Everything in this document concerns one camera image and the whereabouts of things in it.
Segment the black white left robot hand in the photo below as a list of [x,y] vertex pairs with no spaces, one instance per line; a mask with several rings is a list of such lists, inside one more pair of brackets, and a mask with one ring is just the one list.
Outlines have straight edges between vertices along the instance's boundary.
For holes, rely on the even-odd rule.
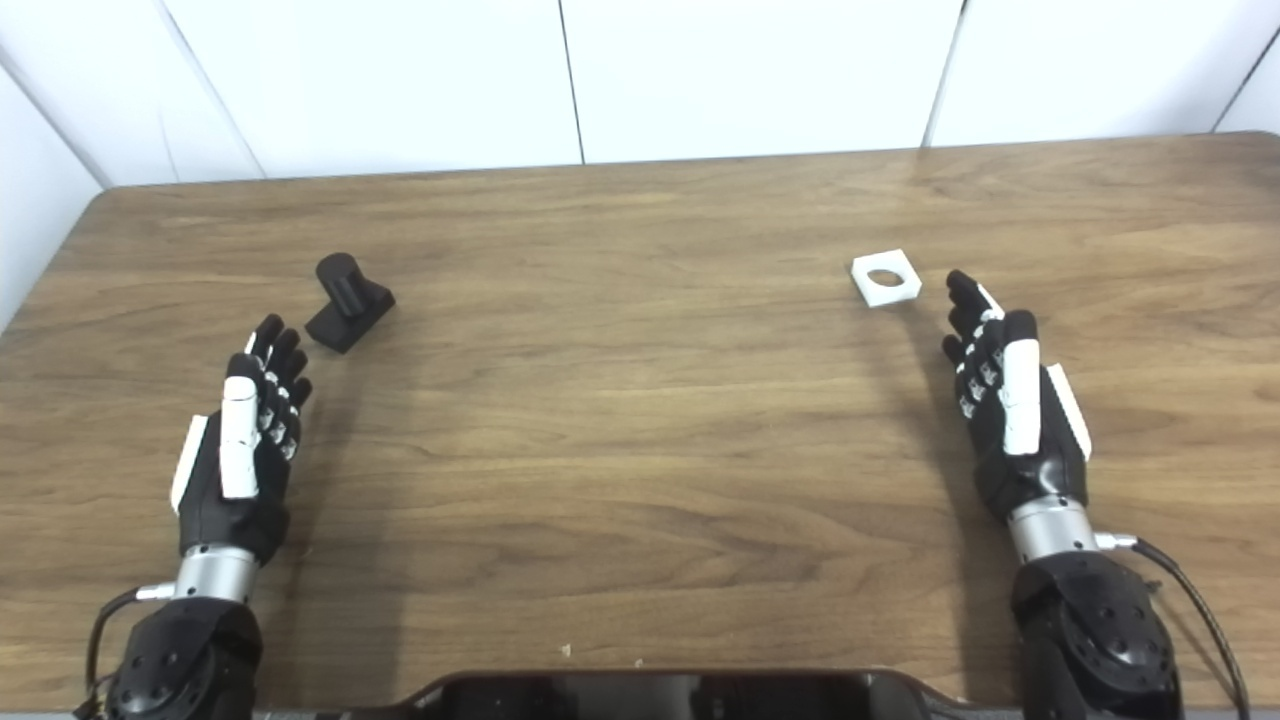
[[219,405],[196,414],[172,480],[178,550],[243,550],[265,565],[291,527],[285,495],[312,384],[300,333],[266,315],[230,355]]

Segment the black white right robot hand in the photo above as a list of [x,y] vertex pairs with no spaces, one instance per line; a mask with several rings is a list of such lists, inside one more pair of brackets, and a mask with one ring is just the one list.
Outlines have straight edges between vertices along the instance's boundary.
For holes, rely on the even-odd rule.
[[1046,497],[1087,503],[1088,430],[1064,373],[1042,360],[1036,315],[1002,309],[961,270],[947,274],[946,287],[952,331],[941,348],[983,505],[1005,519]]

